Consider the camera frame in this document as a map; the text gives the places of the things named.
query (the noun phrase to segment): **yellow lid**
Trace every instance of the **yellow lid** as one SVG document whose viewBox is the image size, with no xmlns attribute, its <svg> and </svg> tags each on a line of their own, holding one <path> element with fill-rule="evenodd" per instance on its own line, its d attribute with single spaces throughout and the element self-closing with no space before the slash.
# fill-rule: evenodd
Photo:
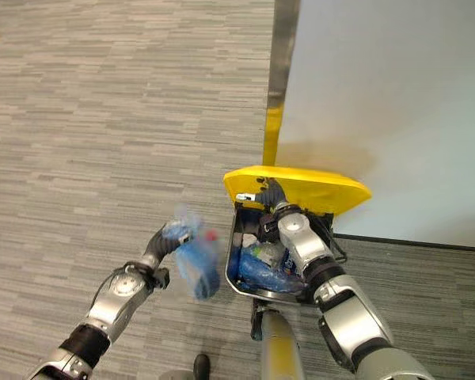
<svg viewBox="0 0 475 380">
<path fill-rule="evenodd" d="M 275 178 L 281 184 L 287 200 L 315 214 L 342 214 L 371 198 L 370 190 L 356 180 L 337 173 L 278 166 L 249 166 L 226 173 L 223 183 L 230 198 L 242 192 L 258 193 L 263 185 L 257 178 Z M 244 201 L 247 207 L 263 208 L 255 202 Z"/>
</svg>

